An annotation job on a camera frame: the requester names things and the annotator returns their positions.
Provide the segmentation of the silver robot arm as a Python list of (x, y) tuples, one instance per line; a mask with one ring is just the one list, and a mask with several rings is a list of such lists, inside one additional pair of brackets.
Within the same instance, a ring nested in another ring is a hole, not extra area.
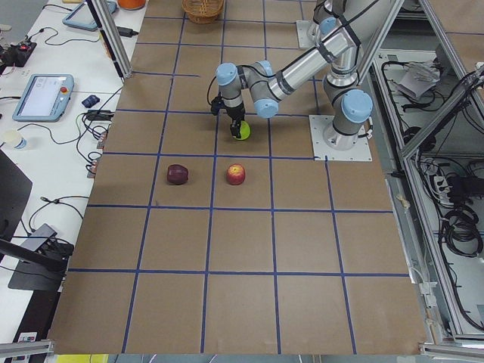
[(353, 85), (356, 79), (361, 44), (378, 28), (390, 1), (317, 1), (312, 25), (316, 27), (315, 45), (274, 71), (268, 60), (251, 64), (222, 63), (216, 68), (212, 82), (217, 95), (209, 102), (211, 114), (225, 110), (231, 118), (232, 137), (241, 140), (245, 106), (242, 91), (247, 89), (258, 116), (270, 119), (279, 111), (279, 104), (293, 94), (326, 66), (330, 75)]

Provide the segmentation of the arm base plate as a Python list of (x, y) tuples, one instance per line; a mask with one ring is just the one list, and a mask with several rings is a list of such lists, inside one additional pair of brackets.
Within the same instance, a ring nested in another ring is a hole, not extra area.
[(313, 20), (298, 20), (296, 32), (300, 49), (307, 49), (316, 46), (320, 33), (319, 25)]
[(310, 115), (313, 158), (319, 161), (371, 162), (371, 150), (364, 123), (355, 135), (341, 135), (333, 125), (332, 115)]

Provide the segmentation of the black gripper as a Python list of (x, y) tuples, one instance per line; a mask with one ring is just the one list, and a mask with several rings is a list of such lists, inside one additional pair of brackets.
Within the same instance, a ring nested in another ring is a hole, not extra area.
[(245, 120), (245, 106), (242, 98), (238, 99), (225, 99), (225, 109), (227, 114), (233, 120), (230, 125), (230, 131), (233, 138), (241, 138), (241, 121)]

